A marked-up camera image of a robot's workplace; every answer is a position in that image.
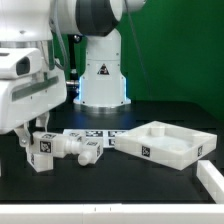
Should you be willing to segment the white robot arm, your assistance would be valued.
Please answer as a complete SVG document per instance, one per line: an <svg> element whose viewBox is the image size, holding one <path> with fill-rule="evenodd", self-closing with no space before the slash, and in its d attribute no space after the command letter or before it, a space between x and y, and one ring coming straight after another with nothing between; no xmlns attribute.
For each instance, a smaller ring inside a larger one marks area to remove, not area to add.
<svg viewBox="0 0 224 224"><path fill-rule="evenodd" d="M49 111L66 99L64 71L54 57L53 38L87 38L86 69L74 103L107 112L130 103L120 72L123 14L147 0L0 0L0 134L15 131L31 144L28 122L45 128Z"/></svg>

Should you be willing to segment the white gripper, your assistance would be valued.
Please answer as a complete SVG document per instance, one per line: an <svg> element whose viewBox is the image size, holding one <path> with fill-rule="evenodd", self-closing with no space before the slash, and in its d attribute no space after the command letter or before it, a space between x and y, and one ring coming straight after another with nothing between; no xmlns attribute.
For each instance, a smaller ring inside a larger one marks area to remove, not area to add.
<svg viewBox="0 0 224 224"><path fill-rule="evenodd" d="M17 79L0 79L0 134L14 129L21 147L31 144L29 124L47 130L52 108L66 99L65 77L62 71L50 70L42 56L39 72Z"/></svg>

